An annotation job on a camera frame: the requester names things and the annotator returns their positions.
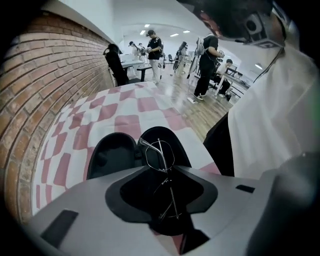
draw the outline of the brick wall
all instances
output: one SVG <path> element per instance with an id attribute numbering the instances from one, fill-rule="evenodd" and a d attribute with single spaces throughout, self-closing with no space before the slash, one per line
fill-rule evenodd
<path id="1" fill-rule="evenodd" d="M 108 42 L 66 18 L 43 13 L 17 36 L 0 70 L 0 188 L 15 218 L 31 216 L 35 162 L 64 105 L 112 87 Z"/>

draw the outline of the wooden floor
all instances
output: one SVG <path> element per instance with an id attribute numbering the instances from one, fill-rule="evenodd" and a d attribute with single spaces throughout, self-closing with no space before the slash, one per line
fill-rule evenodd
<path id="1" fill-rule="evenodd" d="M 167 64 L 165 70 L 162 70 L 162 79 L 157 85 L 158 88 L 168 97 L 174 107 L 182 114 L 186 123 L 192 127 L 194 132 L 203 142 L 207 132 L 212 128 L 232 107 L 232 105 L 221 97 L 215 98 L 215 90 L 209 89 L 204 97 L 204 101 L 192 104 L 188 101 L 188 97 L 193 97 L 195 88 L 188 86 L 187 75 L 189 67 L 184 70 L 181 78 L 174 74 L 172 64 Z M 145 80 L 152 80 L 152 70 L 148 69 L 145 74 Z"/>

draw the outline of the black cap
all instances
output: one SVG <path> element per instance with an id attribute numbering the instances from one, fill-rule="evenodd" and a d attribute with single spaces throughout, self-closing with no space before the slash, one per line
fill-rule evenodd
<path id="1" fill-rule="evenodd" d="M 152 29 L 148 30 L 148 32 L 145 34 L 146 37 L 155 34 L 156 32 Z"/>

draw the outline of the ceiling light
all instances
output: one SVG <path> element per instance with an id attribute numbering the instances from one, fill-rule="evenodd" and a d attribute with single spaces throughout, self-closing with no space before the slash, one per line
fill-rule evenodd
<path id="1" fill-rule="evenodd" d="M 263 70 L 263 68 L 262 68 L 262 66 L 261 66 L 261 64 L 260 64 L 260 63 L 255 64 L 255 66 L 256 66 L 258 69 Z"/>

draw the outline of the checkered table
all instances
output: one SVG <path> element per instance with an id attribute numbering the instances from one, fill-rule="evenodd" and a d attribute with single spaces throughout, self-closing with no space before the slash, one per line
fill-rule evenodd
<path id="1" fill-rule="evenodd" d="M 86 180 L 91 155 L 103 137 L 122 132 L 137 142 L 155 126 L 175 133 L 193 168 L 220 174 L 197 135 L 154 83 L 128 84 L 81 98 L 59 113 L 37 160 L 32 214 Z"/>

